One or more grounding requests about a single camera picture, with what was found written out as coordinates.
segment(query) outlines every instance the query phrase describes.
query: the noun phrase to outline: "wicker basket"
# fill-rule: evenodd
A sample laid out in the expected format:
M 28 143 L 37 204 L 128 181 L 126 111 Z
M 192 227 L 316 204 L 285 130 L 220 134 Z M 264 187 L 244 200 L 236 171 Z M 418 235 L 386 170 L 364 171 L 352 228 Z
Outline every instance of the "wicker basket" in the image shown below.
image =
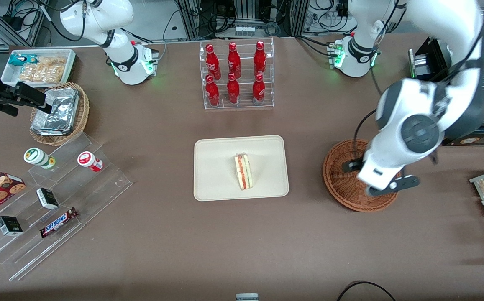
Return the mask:
M 73 82 L 66 82 L 65 84 L 59 84 L 54 87 L 50 87 L 49 89 L 63 89 L 63 88 L 73 88 L 76 89 L 80 93 L 80 99 L 78 104 L 78 109 L 76 112 L 76 119 L 75 119 L 75 127 L 70 135 L 66 136 L 41 136 L 34 133 L 30 130 L 30 135 L 39 143 L 49 144 L 52 146 L 60 146 L 63 143 L 66 143 L 69 139 L 71 139 L 74 135 L 82 132 L 85 128 L 85 124 L 87 123 L 87 115 L 89 114 L 89 100 L 87 99 L 87 95 L 85 95 L 84 90 L 77 84 Z M 30 122 L 33 122 L 33 118 L 37 113 L 37 109 L 33 109 L 32 113 L 30 114 Z
M 362 154 L 368 141 L 357 139 L 357 154 Z M 344 173 L 344 162 L 355 159 L 353 139 L 335 145 L 324 159 L 324 182 L 329 192 L 344 206 L 360 211 L 374 212 L 387 208 L 397 198 L 397 193 L 371 197 L 365 193 L 367 185 L 357 179 L 358 171 Z

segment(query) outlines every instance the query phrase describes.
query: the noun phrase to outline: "coca-cola bottle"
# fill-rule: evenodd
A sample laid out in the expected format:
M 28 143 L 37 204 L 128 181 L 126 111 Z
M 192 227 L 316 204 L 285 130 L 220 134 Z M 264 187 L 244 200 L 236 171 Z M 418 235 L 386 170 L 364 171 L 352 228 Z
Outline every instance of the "coca-cola bottle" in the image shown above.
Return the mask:
M 238 104 L 240 101 L 240 85 L 236 80 L 236 75 L 234 73 L 229 74 L 229 82 L 227 82 L 227 91 L 229 92 L 229 101 L 233 105 Z
M 262 74 L 259 73 L 255 76 L 255 82 L 253 83 L 253 103 L 255 105 L 262 105 L 264 102 L 264 89 L 265 84 L 262 81 Z
M 253 74 L 256 76 L 261 73 L 264 74 L 266 71 L 266 53 L 264 53 L 264 42 L 257 42 L 257 51 L 255 51 L 255 56 L 253 57 Z
M 229 57 L 227 57 L 227 62 L 229 64 L 229 72 L 234 73 L 236 78 L 242 76 L 242 65 L 240 63 L 240 54 L 236 51 L 236 43 L 229 43 Z
M 219 105 L 218 86 L 215 84 L 214 78 L 210 74 L 207 74 L 205 80 L 207 81 L 205 90 L 207 90 L 207 97 L 209 99 L 210 105 L 213 107 L 217 107 Z
M 215 80 L 219 80 L 221 78 L 221 71 L 219 71 L 218 56 L 215 55 L 214 47 L 211 44 L 208 44 L 205 48 L 207 49 L 207 69 L 209 74 L 211 74 Z

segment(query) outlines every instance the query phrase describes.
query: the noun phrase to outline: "acrylic bottle rack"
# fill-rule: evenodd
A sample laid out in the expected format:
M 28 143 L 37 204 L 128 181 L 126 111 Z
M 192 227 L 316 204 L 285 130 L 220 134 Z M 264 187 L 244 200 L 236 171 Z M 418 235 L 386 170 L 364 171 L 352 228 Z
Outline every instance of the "acrylic bottle rack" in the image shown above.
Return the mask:
M 95 173 L 79 166 L 76 158 L 83 151 L 92 152 L 102 160 L 102 170 Z M 28 274 L 132 185 L 127 176 L 106 158 L 101 145 L 85 133 L 76 135 L 51 156 L 56 158 L 52 169 L 32 167 L 22 176 L 26 188 L 0 206 L 0 216 L 16 217 L 24 231 L 17 237 L 4 236 L 0 231 L 0 263 L 9 280 L 20 280 Z M 36 195 L 40 187 L 52 190 L 59 203 L 58 209 L 41 207 Z M 79 216 L 41 238 L 39 229 L 72 207 Z
M 221 109 L 258 109 L 263 107 L 273 107 L 275 104 L 275 90 L 274 90 L 274 40 L 272 38 L 261 39 L 240 39 L 232 40 L 236 42 L 236 48 L 240 54 L 240 61 L 242 67 L 242 75 L 238 78 L 240 84 L 240 101 L 233 105 L 228 100 L 227 82 L 229 67 L 227 65 L 227 57 L 229 55 L 229 47 L 227 41 L 207 41 L 200 43 L 199 63 L 201 70 L 201 85 L 203 86 L 203 99 L 205 109 L 221 110 Z M 264 90 L 264 101 L 262 105 L 253 104 L 253 83 L 255 82 L 255 75 L 253 74 L 253 56 L 255 55 L 257 41 L 264 42 L 264 52 L 266 53 L 266 70 L 263 74 L 263 82 L 266 86 Z M 212 44 L 214 52 L 219 59 L 219 69 L 221 71 L 220 80 L 215 83 L 219 89 L 219 106 L 213 107 L 210 105 L 205 90 L 206 81 L 205 76 L 208 74 L 207 70 L 207 52 L 205 46 Z

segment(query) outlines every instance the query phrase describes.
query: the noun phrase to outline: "beige tray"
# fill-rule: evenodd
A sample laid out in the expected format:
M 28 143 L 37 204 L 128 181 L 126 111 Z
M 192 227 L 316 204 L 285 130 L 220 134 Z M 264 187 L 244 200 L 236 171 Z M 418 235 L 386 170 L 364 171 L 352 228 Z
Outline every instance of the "beige tray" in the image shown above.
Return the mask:
M 234 156 L 246 153 L 253 188 L 241 190 Z M 194 148 L 194 197 L 215 200 L 275 198 L 288 193 L 284 141 L 278 135 L 199 140 Z

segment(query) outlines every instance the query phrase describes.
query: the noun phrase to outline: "table surface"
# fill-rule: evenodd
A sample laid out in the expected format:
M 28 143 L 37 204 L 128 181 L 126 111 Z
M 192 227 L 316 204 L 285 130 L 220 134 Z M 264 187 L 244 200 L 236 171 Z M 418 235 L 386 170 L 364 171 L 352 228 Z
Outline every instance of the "table surface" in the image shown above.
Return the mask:
M 382 88 L 408 75 L 407 50 L 424 39 L 386 36 L 374 67 Z M 439 165 L 408 168 L 419 187 L 382 212 L 353 212 L 328 193 L 322 161 L 376 106 L 372 79 L 330 70 L 293 38 L 274 42 L 276 106 L 241 112 L 203 109 L 199 43 L 169 44 L 158 76 L 138 86 L 113 75 L 102 49 L 76 48 L 85 131 L 136 183 L 24 279 L 8 282 L 0 267 L 0 301 L 328 301 L 354 280 L 397 300 L 484 299 L 484 209 L 468 183 L 484 173 L 484 147 L 440 148 Z M 0 114 L 0 171 L 25 173 L 29 147 L 54 150 L 32 139 L 29 115 Z M 360 138 L 376 133 L 370 119 Z M 196 201 L 196 141 L 252 135 L 284 138 L 288 195 Z

